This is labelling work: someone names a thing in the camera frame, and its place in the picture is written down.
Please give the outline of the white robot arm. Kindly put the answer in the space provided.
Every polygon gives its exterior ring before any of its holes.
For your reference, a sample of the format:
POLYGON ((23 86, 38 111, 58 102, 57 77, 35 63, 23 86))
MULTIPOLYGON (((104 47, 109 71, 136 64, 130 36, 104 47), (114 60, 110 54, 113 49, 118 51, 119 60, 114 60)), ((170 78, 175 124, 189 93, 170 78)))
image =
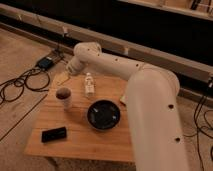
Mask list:
POLYGON ((127 81, 125 104, 137 171, 190 171, 177 107, 177 76, 152 64, 101 50, 97 42, 78 43, 66 69, 79 74, 88 64, 127 81))

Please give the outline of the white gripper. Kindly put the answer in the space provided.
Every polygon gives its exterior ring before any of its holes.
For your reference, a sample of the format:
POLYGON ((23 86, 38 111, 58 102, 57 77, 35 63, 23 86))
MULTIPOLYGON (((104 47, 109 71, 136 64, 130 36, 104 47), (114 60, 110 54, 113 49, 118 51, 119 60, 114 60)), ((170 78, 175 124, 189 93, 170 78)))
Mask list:
POLYGON ((56 84, 61 85, 70 79, 70 75, 78 75, 83 70, 83 63, 77 58, 73 57, 66 65, 66 70, 69 72, 62 72, 56 76, 56 84))

